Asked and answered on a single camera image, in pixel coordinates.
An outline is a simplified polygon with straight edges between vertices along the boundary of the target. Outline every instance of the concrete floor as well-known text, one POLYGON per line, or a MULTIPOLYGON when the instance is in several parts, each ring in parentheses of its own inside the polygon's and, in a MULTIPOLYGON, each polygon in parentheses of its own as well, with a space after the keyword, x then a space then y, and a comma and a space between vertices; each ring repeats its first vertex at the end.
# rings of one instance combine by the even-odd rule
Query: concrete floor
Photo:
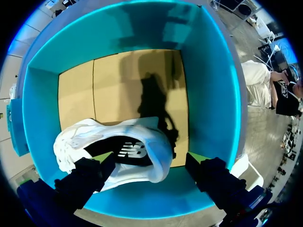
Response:
MULTIPOLYGON (((219 9, 218 14, 229 30, 241 22, 239 17, 224 9, 219 9)), ((240 61, 256 61, 253 55, 259 54, 257 48, 261 46, 256 30, 245 22, 238 26, 232 34, 240 61)), ((249 106, 248 112, 244 152, 248 154, 252 165, 263 176, 263 187, 266 188, 272 181, 282 160, 283 151, 279 146, 287 125, 290 123, 290 118, 276 115, 275 111, 258 107, 249 106)), ((245 179, 248 175, 249 173, 245 173, 242 177, 245 179)), ((221 221, 225 213, 213 206, 194 214, 160 220, 114 218, 86 209, 77 211, 76 215, 104 227, 208 227, 221 221)))

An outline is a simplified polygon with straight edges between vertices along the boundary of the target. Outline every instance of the cardboard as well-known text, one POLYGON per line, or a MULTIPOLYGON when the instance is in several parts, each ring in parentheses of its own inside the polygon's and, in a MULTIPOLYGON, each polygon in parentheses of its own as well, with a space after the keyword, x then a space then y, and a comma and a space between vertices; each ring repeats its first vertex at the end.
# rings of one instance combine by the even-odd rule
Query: cardboard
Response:
POLYGON ((59 77, 58 103, 62 130, 86 118, 115 125, 157 116, 161 129, 177 140, 171 167, 185 165, 188 107, 179 51, 124 52, 74 67, 59 77))
POLYGON ((187 93, 179 51, 140 50, 96 59, 93 83, 98 122, 113 125, 132 118, 158 116, 168 129, 174 125, 173 132, 178 131, 177 157, 171 167, 185 164, 187 93))
POLYGON ((84 120, 96 119, 93 98, 93 63, 78 65, 59 76, 58 105, 61 130, 84 120))

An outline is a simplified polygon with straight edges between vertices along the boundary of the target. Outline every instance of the chair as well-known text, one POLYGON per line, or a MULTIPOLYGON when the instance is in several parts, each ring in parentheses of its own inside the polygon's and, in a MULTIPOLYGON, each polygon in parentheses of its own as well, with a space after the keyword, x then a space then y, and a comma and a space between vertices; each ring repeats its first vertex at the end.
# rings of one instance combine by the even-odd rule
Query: chair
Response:
POLYGON ((260 59, 260 58, 259 58, 258 56, 256 56, 256 55, 254 55, 254 57, 257 58, 257 59, 258 59, 259 61, 261 61, 262 63, 266 64, 266 66, 269 67, 269 68, 273 71, 274 68, 273 68, 273 65, 272 65, 272 63, 271 63, 271 57, 272 57, 276 52, 278 52, 278 51, 280 51, 280 48, 279 48, 277 45, 275 45, 275 47, 274 47, 273 51, 271 52, 271 54, 270 54, 270 55, 267 55, 268 60, 267 60, 266 62, 263 61, 262 59, 260 59))
POLYGON ((264 40, 262 39, 258 39, 263 45, 266 45, 266 44, 272 44, 272 42, 275 40, 275 34, 273 32, 270 32, 270 35, 269 37, 267 38, 267 42, 265 42, 264 40))
POLYGON ((255 186, 263 186, 264 179, 256 168, 249 162, 248 155, 244 154, 239 158, 232 166, 231 174, 239 178, 246 170, 249 171, 248 177, 246 177, 246 190, 250 191, 255 186))

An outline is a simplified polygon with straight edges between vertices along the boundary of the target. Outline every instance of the teal panel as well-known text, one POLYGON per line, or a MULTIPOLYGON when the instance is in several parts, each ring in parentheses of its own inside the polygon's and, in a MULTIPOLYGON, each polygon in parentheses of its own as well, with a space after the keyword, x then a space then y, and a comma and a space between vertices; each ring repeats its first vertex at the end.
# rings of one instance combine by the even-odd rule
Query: teal panel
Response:
POLYGON ((115 53, 179 50, 199 11, 195 5, 165 1, 128 2, 101 8, 57 33, 39 50, 30 66, 59 74, 115 53))
MULTIPOLYGON (((99 57, 141 49, 181 50, 189 106, 189 150, 232 166, 241 104, 236 70, 223 35, 202 7, 174 1, 131 1, 98 9, 49 40, 29 63, 23 91, 26 139, 42 179, 59 170, 53 143, 60 133, 58 75, 99 57)), ((161 183, 129 183, 94 194, 86 208, 123 218, 168 218, 212 206, 184 167, 161 183)))
POLYGON ((34 164, 43 180, 58 170, 53 143, 61 132, 58 110, 58 74, 27 69, 22 110, 25 136, 34 164))
POLYGON ((189 151, 234 163, 241 129, 240 88, 232 55, 207 11, 181 49, 189 113, 189 151))

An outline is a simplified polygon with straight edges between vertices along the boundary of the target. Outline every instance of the person's hand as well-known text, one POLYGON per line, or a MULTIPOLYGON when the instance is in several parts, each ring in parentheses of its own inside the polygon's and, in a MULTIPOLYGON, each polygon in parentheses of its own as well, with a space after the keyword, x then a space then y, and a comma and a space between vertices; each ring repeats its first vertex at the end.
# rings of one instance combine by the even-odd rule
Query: person's hand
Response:
POLYGON ((281 80, 283 80, 287 85, 289 85, 289 80, 288 80, 288 74, 286 72, 286 70, 283 70, 281 73, 281 80))
POLYGON ((284 70, 283 72, 275 72, 275 71, 272 71, 271 74, 270 74, 270 79, 272 81, 284 81, 287 85, 289 85, 289 80, 287 78, 288 74, 286 72, 286 70, 284 70))

